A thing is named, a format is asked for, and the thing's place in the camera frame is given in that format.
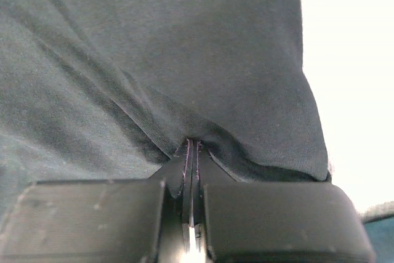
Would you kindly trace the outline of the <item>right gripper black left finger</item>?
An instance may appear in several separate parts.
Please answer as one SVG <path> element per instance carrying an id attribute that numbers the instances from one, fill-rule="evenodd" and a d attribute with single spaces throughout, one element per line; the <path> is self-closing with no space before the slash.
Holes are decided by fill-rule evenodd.
<path id="1" fill-rule="evenodd" d="M 31 184 L 1 225 L 2 262 L 185 262 L 193 142 L 147 179 Z"/>

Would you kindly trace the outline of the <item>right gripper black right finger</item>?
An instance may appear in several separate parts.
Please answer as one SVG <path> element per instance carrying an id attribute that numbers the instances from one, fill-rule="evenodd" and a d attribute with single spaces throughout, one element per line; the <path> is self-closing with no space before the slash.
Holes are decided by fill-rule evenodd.
<path id="1" fill-rule="evenodd" d="M 206 262 L 373 262 L 349 197 L 327 182 L 237 182 L 193 145 L 194 247 Z"/>

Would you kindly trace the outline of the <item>black floral t shirt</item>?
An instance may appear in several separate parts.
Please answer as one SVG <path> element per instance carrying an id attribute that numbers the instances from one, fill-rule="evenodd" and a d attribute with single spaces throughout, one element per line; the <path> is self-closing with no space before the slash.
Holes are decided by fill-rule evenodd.
<path id="1" fill-rule="evenodd" d="M 302 57 L 300 0 L 1 0 L 1 211 L 186 138 L 240 181 L 329 180 Z"/>

